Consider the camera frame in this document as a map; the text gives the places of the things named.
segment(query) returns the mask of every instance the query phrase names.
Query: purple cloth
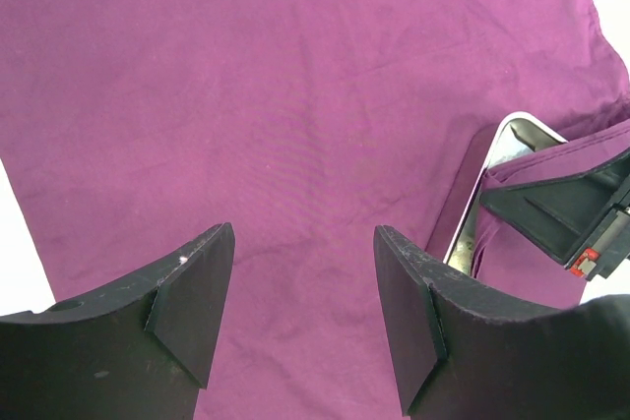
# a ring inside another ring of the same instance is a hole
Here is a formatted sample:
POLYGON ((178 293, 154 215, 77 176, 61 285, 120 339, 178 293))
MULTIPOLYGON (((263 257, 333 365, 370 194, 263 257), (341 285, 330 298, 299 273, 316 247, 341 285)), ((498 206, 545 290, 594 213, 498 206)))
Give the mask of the purple cloth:
MULTIPOLYGON (((489 169, 482 189, 495 189, 588 171, 630 147, 630 120, 489 169)), ((564 309, 577 305, 586 282, 552 261, 509 224, 479 209, 472 274, 522 299, 564 309)))
POLYGON ((376 224, 473 134, 628 91, 592 0, 0 0, 0 157, 63 299, 229 220, 197 419, 398 419, 376 224))

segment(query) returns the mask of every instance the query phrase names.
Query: black plastic part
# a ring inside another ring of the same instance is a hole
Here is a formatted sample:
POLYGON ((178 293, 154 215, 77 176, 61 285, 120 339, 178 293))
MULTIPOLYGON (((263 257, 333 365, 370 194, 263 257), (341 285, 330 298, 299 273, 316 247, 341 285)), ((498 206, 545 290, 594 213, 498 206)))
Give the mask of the black plastic part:
MULTIPOLYGON (((630 207, 630 150, 584 173, 485 191, 480 201, 569 269, 630 207)), ((607 277, 630 254, 627 232, 613 240, 588 280, 607 277)))
POLYGON ((399 394, 417 390, 413 419, 630 418, 630 295, 559 311, 487 287, 391 227, 377 227, 374 250, 399 394), (392 301, 426 287, 448 356, 420 386, 406 373, 432 366, 434 328, 419 303, 392 301))
POLYGON ((46 312, 0 317, 0 420, 190 420, 208 384, 229 224, 46 312))

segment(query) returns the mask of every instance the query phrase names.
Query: red component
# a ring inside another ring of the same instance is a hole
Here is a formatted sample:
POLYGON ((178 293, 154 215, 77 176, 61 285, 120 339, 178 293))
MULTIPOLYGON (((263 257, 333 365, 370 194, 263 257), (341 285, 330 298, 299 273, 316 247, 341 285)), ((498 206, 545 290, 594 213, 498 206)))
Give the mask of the red component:
POLYGON ((573 266, 569 269, 569 271, 575 274, 578 277, 584 277, 585 274, 582 270, 580 270, 580 265, 584 262, 584 260, 588 259, 591 261, 597 261, 599 258, 599 253, 595 251, 593 248, 587 248, 584 253, 576 260, 573 266))

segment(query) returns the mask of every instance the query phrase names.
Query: cloth draped over tray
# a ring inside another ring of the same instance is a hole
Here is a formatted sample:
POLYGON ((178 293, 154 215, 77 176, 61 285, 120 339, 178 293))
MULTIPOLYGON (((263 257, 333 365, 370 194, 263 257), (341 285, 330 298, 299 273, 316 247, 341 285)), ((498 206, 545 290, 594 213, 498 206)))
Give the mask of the cloth draped over tray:
MULTIPOLYGON (((492 167, 483 175, 481 189, 585 172, 628 148, 630 120, 492 167)), ((481 282, 550 307, 563 309, 580 303, 586 286, 584 279, 555 263, 517 230, 483 207, 477 215, 475 235, 472 275, 481 282)))
POLYGON ((628 92, 592 0, 0 0, 0 52, 57 299, 233 223, 198 419, 400 418, 374 226, 422 245, 481 127, 628 92))

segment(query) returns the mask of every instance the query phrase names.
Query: white surface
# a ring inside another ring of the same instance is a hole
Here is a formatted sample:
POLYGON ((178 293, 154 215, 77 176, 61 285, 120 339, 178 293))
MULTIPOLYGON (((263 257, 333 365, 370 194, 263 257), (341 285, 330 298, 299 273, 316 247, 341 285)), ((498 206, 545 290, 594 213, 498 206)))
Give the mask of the white surface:
MULTIPOLYGON (((601 29, 630 65, 630 2, 595 0, 601 29)), ((0 163, 0 315, 41 311, 54 303, 39 257, 20 208, 0 163)), ((583 301, 606 293, 630 292, 630 267, 625 263, 607 280, 589 283, 583 301)))
POLYGON ((55 303, 9 178, 0 161, 0 315, 55 303))

